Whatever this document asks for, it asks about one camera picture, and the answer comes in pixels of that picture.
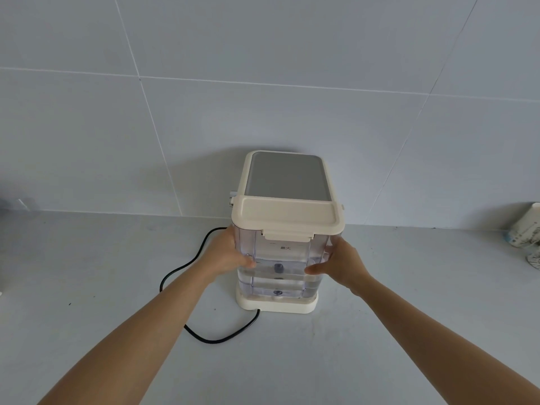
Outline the person's left forearm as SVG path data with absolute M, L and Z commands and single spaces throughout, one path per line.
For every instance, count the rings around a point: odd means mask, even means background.
M 196 264 L 85 354 L 37 405 L 139 405 L 206 287 Z

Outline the clear water tank cream lid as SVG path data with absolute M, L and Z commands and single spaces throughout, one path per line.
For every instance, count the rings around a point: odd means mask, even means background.
M 305 273 L 327 261 L 327 248 L 344 228 L 335 201 L 238 195 L 232 223 L 235 247 L 255 263 L 238 268 L 237 301 L 246 310 L 309 313 L 318 301 L 322 275 Z

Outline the person's left hand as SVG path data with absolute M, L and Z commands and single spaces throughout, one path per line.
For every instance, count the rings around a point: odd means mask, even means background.
M 238 269 L 237 258 L 248 256 L 235 246 L 235 227 L 228 226 L 211 241 L 197 263 L 198 272 L 205 279 L 206 285 L 218 276 Z

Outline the person's right hand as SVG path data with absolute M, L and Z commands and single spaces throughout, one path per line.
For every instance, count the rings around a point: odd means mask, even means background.
M 325 250 L 328 260 L 322 263 L 334 264 L 334 276 L 330 277 L 354 295 L 363 298 L 365 288 L 373 278 L 357 250 L 340 236 L 332 236 L 330 245 L 326 246 Z

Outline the cream water dispenser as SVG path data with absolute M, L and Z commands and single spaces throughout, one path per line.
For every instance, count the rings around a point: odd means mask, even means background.
M 234 198 L 238 195 L 333 201 L 333 192 L 331 185 L 328 183 L 326 165 L 320 157 L 267 150 L 256 150 L 248 153 L 246 156 L 238 190 L 231 193 L 230 204 L 232 208 Z M 237 286 L 235 288 L 235 298 L 237 301 L 236 289 Z

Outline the white patterned cup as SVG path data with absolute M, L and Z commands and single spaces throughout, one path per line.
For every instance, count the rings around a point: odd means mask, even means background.
M 530 209 L 504 235 L 504 240 L 519 249 L 533 249 L 540 246 L 540 202 Z

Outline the person's right forearm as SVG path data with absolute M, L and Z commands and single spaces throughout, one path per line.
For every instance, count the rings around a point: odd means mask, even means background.
M 540 388 L 371 276 L 360 276 L 348 288 L 448 405 L 540 405 Z

